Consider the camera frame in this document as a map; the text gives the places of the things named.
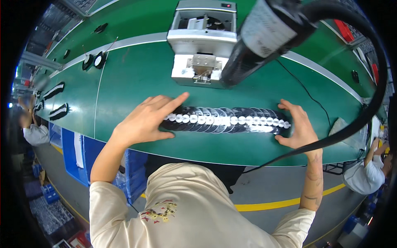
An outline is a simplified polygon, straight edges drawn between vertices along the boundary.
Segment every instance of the beige t-shirt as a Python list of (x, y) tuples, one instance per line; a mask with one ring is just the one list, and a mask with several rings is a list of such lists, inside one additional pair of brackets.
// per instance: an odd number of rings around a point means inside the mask
[(315, 212), (285, 215), (272, 235), (244, 218), (209, 169), (170, 163), (148, 179), (145, 210), (126, 220), (124, 193), (106, 182), (90, 187), (90, 234), (99, 247), (302, 247)]

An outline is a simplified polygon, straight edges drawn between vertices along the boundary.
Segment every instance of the row of white parts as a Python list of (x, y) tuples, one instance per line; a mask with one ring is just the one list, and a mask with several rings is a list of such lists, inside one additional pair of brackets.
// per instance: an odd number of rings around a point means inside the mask
[(214, 116), (204, 116), (204, 115), (181, 115), (171, 113), (167, 115), (164, 120), (176, 121), (177, 123), (198, 123), (198, 124), (206, 124), (206, 125), (265, 125), (265, 126), (276, 126), (283, 127), (285, 129), (289, 128), (291, 124), (288, 121), (279, 120), (277, 118), (271, 117), (252, 117), (252, 116), (232, 116), (232, 117), (214, 117)]

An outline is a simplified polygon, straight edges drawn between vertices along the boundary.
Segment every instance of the gray floor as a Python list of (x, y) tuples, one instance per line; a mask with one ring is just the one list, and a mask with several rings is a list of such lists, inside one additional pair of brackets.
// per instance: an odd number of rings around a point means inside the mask
[[(84, 218), (89, 219), (89, 189), (74, 180), (65, 170), (63, 155), (54, 147), (43, 145), (35, 147), (35, 153), (61, 195)], [(303, 188), (305, 167), (265, 167), (255, 173), (243, 174), (232, 186), (230, 196), (235, 204), (257, 204), (298, 198)], [(341, 176), (324, 174), (324, 190), (342, 183)], [(311, 226), (304, 245), (311, 243), (343, 221), (364, 199), (364, 196), (344, 187), (323, 197), (321, 206)], [(144, 210), (146, 200), (140, 197), (134, 207)], [(253, 224), (266, 232), (273, 232), (281, 217), (298, 208), (298, 205), (285, 208), (242, 212)], [(129, 207), (129, 216), (137, 212)]]

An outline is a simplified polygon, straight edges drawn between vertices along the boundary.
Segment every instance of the white cloth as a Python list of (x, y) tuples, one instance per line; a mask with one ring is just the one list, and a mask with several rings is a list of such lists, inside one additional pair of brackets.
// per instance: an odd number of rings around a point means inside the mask
[(48, 128), (44, 125), (38, 127), (35, 124), (31, 124), (29, 128), (23, 129), (23, 137), (32, 146), (39, 146), (50, 142)]
[(90, 235), (99, 247), (302, 247), (315, 212), (285, 215), (272, 235), (244, 218), (224, 184), (190, 163), (160, 167), (148, 179), (145, 210), (126, 220), (124, 193), (106, 182), (90, 187)]
[(373, 156), (364, 167), (364, 161), (357, 163), (343, 174), (343, 183), (351, 190), (360, 194), (372, 194), (385, 183), (385, 174), (382, 171), (383, 163), (379, 155)]

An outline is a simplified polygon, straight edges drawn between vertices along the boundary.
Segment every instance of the hand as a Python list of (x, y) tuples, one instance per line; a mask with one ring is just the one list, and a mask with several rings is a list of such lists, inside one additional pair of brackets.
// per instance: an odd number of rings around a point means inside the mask
[(188, 97), (189, 93), (185, 92), (175, 99), (162, 95), (147, 98), (116, 126), (110, 140), (128, 148), (137, 143), (175, 137), (173, 133), (160, 132), (158, 126)]
[(376, 148), (378, 148), (379, 141), (380, 141), (379, 138), (375, 138), (374, 141), (372, 142), (371, 149), (375, 150)]
[[(291, 138), (284, 138), (281, 135), (276, 135), (275, 139), (281, 145), (294, 149), (318, 141), (318, 137), (309, 121), (309, 117), (302, 107), (294, 105), (284, 99), (281, 99), (280, 102), (281, 103), (278, 105), (279, 108), (289, 110), (291, 112), (295, 124), (295, 130)], [(318, 153), (322, 153), (322, 149), (305, 152), (309, 160), (314, 159)]]

